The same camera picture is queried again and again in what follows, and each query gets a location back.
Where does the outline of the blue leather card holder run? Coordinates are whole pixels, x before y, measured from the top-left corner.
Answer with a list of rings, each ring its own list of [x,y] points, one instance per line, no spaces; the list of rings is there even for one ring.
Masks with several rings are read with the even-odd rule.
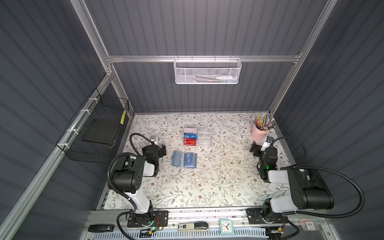
[[[172,156],[172,166],[186,169],[195,169],[197,167],[197,158],[198,155],[196,153],[174,151]]]

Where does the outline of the clear acrylic organizer box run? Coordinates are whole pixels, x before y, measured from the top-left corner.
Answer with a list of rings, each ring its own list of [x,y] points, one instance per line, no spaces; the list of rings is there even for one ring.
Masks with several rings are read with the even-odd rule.
[[[213,135],[214,129],[210,127],[204,126],[184,126],[184,128],[197,128],[198,129],[198,138],[197,145],[193,147],[211,147],[213,145]]]

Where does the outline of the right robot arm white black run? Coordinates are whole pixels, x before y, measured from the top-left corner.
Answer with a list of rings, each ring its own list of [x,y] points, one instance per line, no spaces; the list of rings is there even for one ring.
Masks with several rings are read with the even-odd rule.
[[[262,213],[266,217],[298,210],[327,210],[334,207],[334,198],[318,170],[277,169],[278,150],[265,142],[253,142],[250,152],[259,158],[257,170],[266,183],[287,185],[287,195],[266,199]]]

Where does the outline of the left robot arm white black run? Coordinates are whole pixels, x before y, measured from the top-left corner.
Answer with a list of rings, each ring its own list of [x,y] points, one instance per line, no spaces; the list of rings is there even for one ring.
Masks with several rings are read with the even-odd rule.
[[[154,207],[145,196],[141,185],[144,178],[156,177],[160,169],[160,158],[167,153],[165,145],[148,145],[142,155],[121,153],[110,163],[107,171],[109,189],[128,200],[136,215],[152,218]]]

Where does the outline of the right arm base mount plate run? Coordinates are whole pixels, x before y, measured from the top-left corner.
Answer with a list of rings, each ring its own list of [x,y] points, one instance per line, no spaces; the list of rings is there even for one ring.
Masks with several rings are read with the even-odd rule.
[[[283,224],[287,223],[287,219],[280,213],[275,213],[270,210],[262,208],[249,208],[246,209],[246,215],[249,224]]]

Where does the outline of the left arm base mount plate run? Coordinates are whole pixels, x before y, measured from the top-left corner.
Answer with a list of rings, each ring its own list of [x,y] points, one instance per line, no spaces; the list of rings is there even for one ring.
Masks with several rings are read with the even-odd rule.
[[[146,214],[129,214],[127,216],[127,227],[166,227],[168,225],[168,219],[169,211],[154,211]]]

